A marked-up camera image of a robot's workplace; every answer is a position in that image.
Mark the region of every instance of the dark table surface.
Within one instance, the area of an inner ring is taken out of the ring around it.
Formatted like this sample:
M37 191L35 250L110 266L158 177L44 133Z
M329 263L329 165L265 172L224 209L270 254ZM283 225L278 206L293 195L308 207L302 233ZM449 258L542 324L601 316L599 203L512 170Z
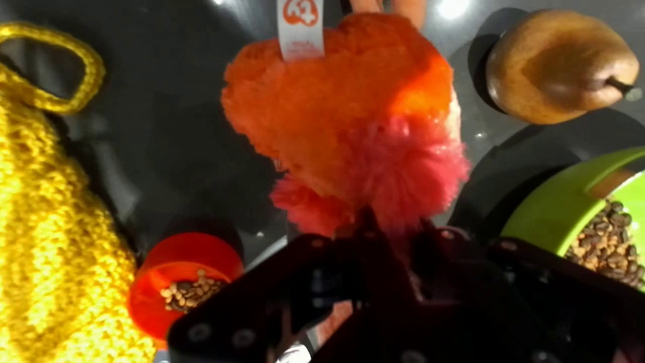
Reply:
M529 126L486 103L486 51L526 12L551 6L607 19L645 61L641 0L429 0L423 34L458 71L461 136L473 163L455 207L437 222L495 235L534 182L579 160L645 143L643 101L559 126ZM340 2L329 0L325 12L327 23L336 23ZM219 103L226 63L247 42L276 34L275 2L0 0L0 15L66 31L103 55L110 75L102 95L66 122L142 254L196 220L232 222L248 262L286 233L285 215L269 200L273 163L230 129ZM5 48L49 88L64 90L78 75L50 52Z

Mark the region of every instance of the red bowl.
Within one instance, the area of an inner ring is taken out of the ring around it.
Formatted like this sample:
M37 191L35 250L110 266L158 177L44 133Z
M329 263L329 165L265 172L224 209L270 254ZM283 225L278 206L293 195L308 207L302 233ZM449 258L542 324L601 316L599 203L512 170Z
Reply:
M205 277L232 282L245 271L240 254L224 239L187 232L161 239L146 258L129 291L129 316L158 344L166 343L170 326L183 316L166 310L161 291L180 281L196 281L198 271Z

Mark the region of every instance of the finger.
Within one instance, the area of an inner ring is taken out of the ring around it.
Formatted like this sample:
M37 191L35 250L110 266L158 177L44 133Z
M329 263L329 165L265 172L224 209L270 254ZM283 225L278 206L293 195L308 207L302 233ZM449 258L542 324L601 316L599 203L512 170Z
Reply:
M353 12L384 12L384 0L350 0Z
M428 0L394 0L394 12L411 19L416 28L425 22Z

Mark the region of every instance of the yellow handle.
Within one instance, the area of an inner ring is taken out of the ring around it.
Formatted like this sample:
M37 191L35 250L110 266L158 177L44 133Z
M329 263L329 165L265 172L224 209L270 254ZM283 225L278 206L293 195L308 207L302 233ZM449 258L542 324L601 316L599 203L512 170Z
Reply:
M21 103L29 107L37 107L49 112L77 112L80 110L99 90L103 76L105 76L105 66L102 56L84 42L57 33L49 31L37 23L27 23L27 22L5 22L0 23L0 44L7 41L14 38L27 38L27 41L37 41L42 44L58 47L75 56L80 59L84 75L70 98L60 98L44 88L35 87L14 71L11 71L7 64L0 64L0 87L7 87L7 95L18 98Z

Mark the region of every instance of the green bowl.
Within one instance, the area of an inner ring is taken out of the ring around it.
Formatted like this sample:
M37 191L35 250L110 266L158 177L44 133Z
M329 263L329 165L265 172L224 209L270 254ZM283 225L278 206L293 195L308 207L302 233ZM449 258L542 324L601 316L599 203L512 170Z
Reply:
M629 232L645 263L645 147L607 153L553 175L517 207L502 235L564 256L606 200L620 200L631 214Z

